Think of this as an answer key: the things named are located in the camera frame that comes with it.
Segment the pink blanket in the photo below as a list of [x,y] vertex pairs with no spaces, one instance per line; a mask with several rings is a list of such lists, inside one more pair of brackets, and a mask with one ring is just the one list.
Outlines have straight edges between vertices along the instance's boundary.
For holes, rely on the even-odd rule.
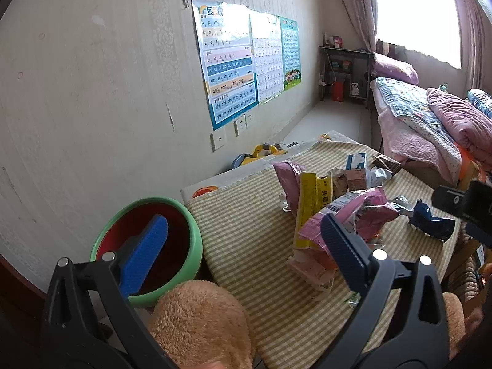
[[430,109],[453,139],[478,161],[492,165],[492,121],[468,101],[435,88],[427,89]]
[[434,144],[424,139],[402,120],[394,117],[374,82],[371,83],[371,88],[379,114],[378,121],[383,136],[384,153],[401,163],[411,159],[434,167],[445,181],[453,184],[446,162]]

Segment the table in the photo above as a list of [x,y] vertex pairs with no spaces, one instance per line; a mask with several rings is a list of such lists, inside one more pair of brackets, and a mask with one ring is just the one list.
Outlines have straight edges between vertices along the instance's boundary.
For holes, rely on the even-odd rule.
[[[321,141],[291,159],[319,176],[345,163],[351,153],[376,151],[365,145]],[[280,209],[282,188],[272,167],[214,192],[193,198],[186,207],[200,228],[204,255],[216,282],[246,308],[258,352],[270,369],[308,368],[340,331],[352,309],[345,281],[335,276],[331,293],[304,283],[285,265],[292,253],[294,218]],[[405,195],[430,204],[432,189],[401,170],[385,185],[389,197]],[[432,209],[434,215],[449,215]],[[459,223],[449,241],[442,243],[408,225],[399,217],[382,231],[385,250],[395,259],[415,261],[429,255],[441,280],[451,258]],[[377,346],[389,324],[398,292],[390,295],[368,348]]]

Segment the pink wrapper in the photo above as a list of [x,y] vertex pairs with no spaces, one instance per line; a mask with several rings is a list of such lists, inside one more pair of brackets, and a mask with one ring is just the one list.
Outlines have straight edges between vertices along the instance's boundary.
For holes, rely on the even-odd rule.
[[304,166],[291,161],[276,162],[272,164],[280,185],[284,189],[287,204],[294,215],[297,216],[297,204],[299,203],[299,176]]
[[[396,219],[399,215],[388,203],[382,186],[369,190],[350,191],[337,198],[314,214],[299,229],[300,237],[314,241],[329,255],[331,255],[330,251],[320,233],[321,220],[328,213],[334,213],[340,223],[350,231],[355,230],[366,242],[379,233],[386,222]],[[355,229],[352,229],[351,222],[355,222]]]

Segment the bedsheet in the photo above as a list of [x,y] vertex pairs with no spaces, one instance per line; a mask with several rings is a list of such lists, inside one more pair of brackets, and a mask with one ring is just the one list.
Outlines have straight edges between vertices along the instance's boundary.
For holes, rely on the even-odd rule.
[[371,89],[378,113],[378,121],[383,138],[384,153],[405,164],[407,160],[414,161],[413,166],[432,167],[441,177],[452,183],[449,169],[434,144],[424,139],[406,123],[393,116],[376,83],[371,82]]
[[462,163],[461,154],[453,138],[431,111],[426,90],[386,77],[378,77],[375,84],[393,116],[402,120],[437,148],[446,162],[451,184],[457,185]]

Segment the pillow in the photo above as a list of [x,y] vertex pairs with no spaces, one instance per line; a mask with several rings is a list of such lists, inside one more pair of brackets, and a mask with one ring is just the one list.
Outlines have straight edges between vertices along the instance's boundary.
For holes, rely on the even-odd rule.
[[413,66],[382,54],[374,53],[373,69],[377,71],[378,76],[390,77],[397,81],[410,83],[411,85],[417,85],[419,83],[419,76]]
[[471,105],[482,112],[486,117],[492,119],[492,97],[490,97],[490,95],[483,90],[474,88],[468,92],[468,100]]
[[454,141],[477,161],[492,165],[492,121],[468,101],[435,88],[427,89],[429,107]]

